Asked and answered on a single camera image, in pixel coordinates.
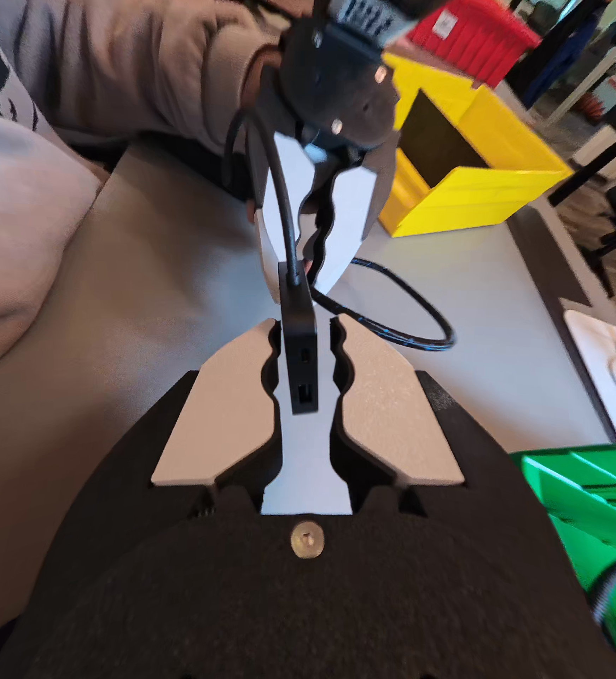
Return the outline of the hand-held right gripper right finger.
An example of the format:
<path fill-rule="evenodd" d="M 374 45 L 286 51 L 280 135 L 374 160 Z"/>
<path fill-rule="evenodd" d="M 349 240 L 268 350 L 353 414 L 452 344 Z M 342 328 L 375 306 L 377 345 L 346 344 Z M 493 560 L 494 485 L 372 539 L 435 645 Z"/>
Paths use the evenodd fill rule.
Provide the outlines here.
<path fill-rule="evenodd" d="M 330 463 L 358 512 L 371 490 L 462 486 L 465 476 L 409 361 L 345 313 L 330 321 L 338 389 Z"/>

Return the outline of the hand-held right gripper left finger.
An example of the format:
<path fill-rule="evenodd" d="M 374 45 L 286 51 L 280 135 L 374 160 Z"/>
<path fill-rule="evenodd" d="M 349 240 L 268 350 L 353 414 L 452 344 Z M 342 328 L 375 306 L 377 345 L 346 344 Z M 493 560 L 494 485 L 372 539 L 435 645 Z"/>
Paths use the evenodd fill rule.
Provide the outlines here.
<path fill-rule="evenodd" d="M 281 471 L 279 321 L 263 320 L 213 354 L 197 373 L 152 473 L 156 487 L 241 486 L 257 510 Z"/>

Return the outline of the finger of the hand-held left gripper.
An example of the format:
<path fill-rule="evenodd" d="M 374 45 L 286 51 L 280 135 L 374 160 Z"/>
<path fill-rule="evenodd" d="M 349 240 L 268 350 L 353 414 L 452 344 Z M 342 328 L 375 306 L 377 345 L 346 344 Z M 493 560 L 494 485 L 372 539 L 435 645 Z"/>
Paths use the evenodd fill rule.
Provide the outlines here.
<path fill-rule="evenodd" d="M 318 230 L 310 269 L 312 287 L 321 294 L 330 292 L 362 244 L 376 181 L 376 173 L 362 166 L 338 173 L 333 181 L 333 216 Z"/>
<path fill-rule="evenodd" d="M 299 141 L 279 132 L 273 135 L 273 140 L 286 182 L 295 241 L 299 242 L 300 210 L 313 189 L 315 166 Z M 262 193 L 262 207 L 255 212 L 255 227 L 264 280 L 272 300 L 280 303 L 278 264 L 286 261 L 286 251 L 278 197 L 269 170 L 265 173 L 265 179 L 267 182 Z"/>

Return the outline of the yellow plastic bin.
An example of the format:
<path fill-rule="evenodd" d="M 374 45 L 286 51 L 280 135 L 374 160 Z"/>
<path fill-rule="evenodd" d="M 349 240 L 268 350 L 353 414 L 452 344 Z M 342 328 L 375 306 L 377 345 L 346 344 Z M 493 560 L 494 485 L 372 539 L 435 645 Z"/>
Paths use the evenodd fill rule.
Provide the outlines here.
<path fill-rule="evenodd" d="M 429 188 L 396 150 L 396 172 L 379 221 L 403 237 L 496 225 L 572 175 L 570 167 L 486 86 L 402 56 L 385 55 L 399 94 L 400 133 L 419 89 L 490 165 L 459 167 Z"/>

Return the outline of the green plastic bin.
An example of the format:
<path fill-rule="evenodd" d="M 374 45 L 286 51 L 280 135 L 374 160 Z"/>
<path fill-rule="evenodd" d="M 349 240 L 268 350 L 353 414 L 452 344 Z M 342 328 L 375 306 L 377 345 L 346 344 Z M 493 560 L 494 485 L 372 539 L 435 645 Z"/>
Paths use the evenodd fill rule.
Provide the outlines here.
<path fill-rule="evenodd" d="M 616 444 L 510 455 L 548 514 L 616 651 Z"/>

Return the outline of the person's left forearm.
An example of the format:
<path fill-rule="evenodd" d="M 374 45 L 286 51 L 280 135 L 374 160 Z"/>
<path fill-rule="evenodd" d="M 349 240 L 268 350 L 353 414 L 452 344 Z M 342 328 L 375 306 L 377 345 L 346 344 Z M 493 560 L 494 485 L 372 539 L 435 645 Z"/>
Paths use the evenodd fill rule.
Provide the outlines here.
<path fill-rule="evenodd" d="M 250 62 L 277 41 L 237 1 L 0 1 L 0 45 L 57 130 L 221 154 Z"/>

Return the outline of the person's left hand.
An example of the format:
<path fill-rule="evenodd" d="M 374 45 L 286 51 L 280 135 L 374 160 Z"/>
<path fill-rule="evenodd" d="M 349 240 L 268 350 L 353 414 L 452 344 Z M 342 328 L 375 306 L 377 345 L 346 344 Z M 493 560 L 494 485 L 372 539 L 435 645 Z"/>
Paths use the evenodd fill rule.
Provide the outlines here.
<path fill-rule="evenodd" d="M 239 98 L 241 109 L 248 109 L 255 103 L 261 89 L 261 77 L 264 69 L 266 67 L 278 69 L 281 60 L 282 53 L 276 46 L 264 46 L 253 56 Z"/>

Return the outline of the red plastic bin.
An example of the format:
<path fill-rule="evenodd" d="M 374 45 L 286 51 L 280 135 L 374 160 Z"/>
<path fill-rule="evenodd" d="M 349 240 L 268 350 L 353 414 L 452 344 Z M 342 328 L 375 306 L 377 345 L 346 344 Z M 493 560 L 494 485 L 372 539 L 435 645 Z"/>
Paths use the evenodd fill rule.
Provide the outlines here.
<path fill-rule="evenodd" d="M 406 37 L 490 88 L 542 40 L 499 1 L 447 1 Z"/>

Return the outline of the person's grey hoodie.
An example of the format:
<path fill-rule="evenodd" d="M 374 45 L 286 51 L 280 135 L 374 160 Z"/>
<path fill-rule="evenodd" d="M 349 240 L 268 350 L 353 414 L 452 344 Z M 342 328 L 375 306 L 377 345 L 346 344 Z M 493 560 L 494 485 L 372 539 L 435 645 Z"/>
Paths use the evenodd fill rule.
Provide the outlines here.
<path fill-rule="evenodd" d="M 102 184 L 53 130 L 0 45 L 0 358 L 32 325 Z"/>

